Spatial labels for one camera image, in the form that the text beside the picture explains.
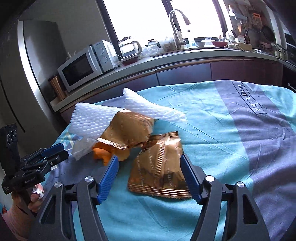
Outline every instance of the bowl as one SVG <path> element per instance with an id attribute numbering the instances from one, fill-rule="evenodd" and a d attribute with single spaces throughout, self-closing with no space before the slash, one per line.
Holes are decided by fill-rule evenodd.
<path id="1" fill-rule="evenodd" d="M 195 42 L 196 47 L 204 47 L 206 42 Z"/>
<path id="2" fill-rule="evenodd" d="M 227 42 L 223 42 L 223 41 L 212 41 L 212 44 L 215 47 L 223 48 L 223 47 L 225 47 L 227 45 Z"/>

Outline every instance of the brown foil package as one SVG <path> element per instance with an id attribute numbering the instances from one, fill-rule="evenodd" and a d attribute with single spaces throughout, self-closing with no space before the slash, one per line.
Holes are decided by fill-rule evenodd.
<path id="1" fill-rule="evenodd" d="M 178 133 L 150 136 L 143 148 L 133 162 L 128 189 L 153 196 L 190 198 L 180 168 L 183 151 Z"/>
<path id="2" fill-rule="evenodd" d="M 98 141 L 114 147 L 112 153 L 123 161 L 129 156 L 131 148 L 148 141 L 153 125 L 153 118 L 129 110 L 121 110 L 113 117 Z"/>

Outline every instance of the kettle handle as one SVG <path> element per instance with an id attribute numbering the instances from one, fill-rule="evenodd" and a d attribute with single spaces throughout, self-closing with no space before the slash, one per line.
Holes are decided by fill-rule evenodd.
<path id="1" fill-rule="evenodd" d="M 138 48 L 139 48 L 139 51 L 137 52 L 137 54 L 138 54 L 138 56 L 139 56 L 140 53 L 142 52 L 142 47 L 141 47 L 140 43 L 139 43 L 138 41 L 136 41 L 136 40 L 132 41 L 131 43 L 132 43 L 133 45 L 134 45 L 134 44 L 137 44 L 137 46 L 138 46 Z"/>

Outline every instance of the printed logo on cloth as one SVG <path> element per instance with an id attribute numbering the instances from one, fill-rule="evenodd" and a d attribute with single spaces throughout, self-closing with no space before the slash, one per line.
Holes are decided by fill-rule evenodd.
<path id="1" fill-rule="evenodd" d="M 256 115 L 266 113 L 264 112 L 262 106 L 251 96 L 242 82 L 232 82 L 232 84 L 236 88 L 241 98 Z"/>

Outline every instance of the microwave knob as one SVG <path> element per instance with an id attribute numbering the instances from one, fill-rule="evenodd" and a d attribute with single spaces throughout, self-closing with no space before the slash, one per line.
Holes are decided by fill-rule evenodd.
<path id="1" fill-rule="evenodd" d="M 103 48 L 99 48 L 98 49 L 98 54 L 103 54 L 104 53 L 104 49 Z"/>
<path id="2" fill-rule="evenodd" d="M 103 58 L 101 58 L 101 62 L 102 62 L 102 63 L 107 63 L 107 61 L 108 61 L 107 57 L 103 57 Z"/>

